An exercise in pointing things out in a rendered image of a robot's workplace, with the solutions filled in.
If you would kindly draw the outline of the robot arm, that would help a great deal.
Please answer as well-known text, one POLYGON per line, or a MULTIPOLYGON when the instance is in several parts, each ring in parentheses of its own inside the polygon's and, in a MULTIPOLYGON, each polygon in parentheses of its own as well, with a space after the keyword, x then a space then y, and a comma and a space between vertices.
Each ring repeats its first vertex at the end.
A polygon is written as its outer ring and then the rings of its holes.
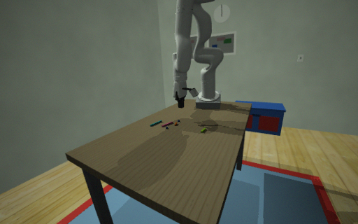
POLYGON ((177 52, 173 53, 173 79, 175 81, 187 80, 192 58, 192 43, 190 33, 192 14, 196 20, 197 42, 193 52, 195 62, 209 64, 201 70, 201 92, 195 88, 182 88, 188 90, 193 97, 198 95, 203 102, 213 102, 220 94, 215 91, 215 70, 223 60, 224 54, 220 48, 206 48, 205 42, 212 34, 210 15, 201 7, 201 4, 214 0, 177 0, 175 40, 177 52), (202 95, 203 92, 203 95, 202 95))

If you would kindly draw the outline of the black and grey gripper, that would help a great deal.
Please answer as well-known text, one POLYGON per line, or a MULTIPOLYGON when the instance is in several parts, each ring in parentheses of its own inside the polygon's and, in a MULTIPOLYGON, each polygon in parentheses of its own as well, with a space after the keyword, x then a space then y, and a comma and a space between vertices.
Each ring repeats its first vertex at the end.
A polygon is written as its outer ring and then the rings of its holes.
POLYGON ((178 108, 184 107, 184 100, 187 95, 186 90, 182 88, 187 88, 187 83, 185 81, 174 81, 173 84, 173 97, 178 101, 178 108))

